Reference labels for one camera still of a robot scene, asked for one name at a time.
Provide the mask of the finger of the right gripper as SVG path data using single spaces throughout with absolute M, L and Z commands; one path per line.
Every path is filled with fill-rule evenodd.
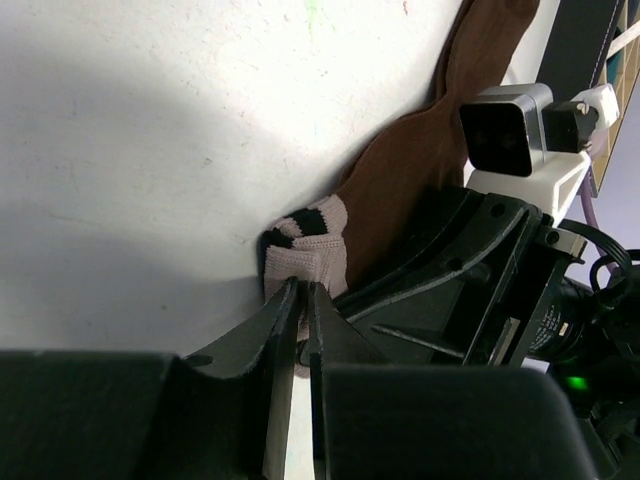
M 385 261 L 336 308 L 393 362 L 499 365 L 524 322 L 506 308 L 542 224 L 520 199 L 428 192 Z

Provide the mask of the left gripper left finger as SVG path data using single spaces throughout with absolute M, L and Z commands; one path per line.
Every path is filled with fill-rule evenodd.
M 261 309 L 185 358 L 214 388 L 202 426 L 247 479 L 282 479 L 290 424 L 299 281 L 288 279 Z

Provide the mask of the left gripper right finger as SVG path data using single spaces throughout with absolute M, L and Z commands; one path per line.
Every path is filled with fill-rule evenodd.
M 313 465 L 317 475 L 348 475 L 348 461 L 364 438 L 369 373 L 388 363 L 335 309 L 325 287 L 307 292 L 311 373 Z

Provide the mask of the brown striped sock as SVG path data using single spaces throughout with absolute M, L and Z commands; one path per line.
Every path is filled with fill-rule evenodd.
M 265 298 L 290 279 L 323 285 L 345 316 L 420 285 L 439 193 L 463 180 L 460 107 L 498 86 L 533 22 L 535 1 L 465 1 L 439 54 L 433 96 L 384 127 L 337 188 L 259 239 Z

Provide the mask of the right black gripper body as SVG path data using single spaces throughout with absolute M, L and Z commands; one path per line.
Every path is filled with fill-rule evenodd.
M 465 365 L 548 363 L 602 479 L 639 476 L 639 252 L 595 227 L 539 228 L 524 263 L 507 255 L 490 303 L 463 315 Z

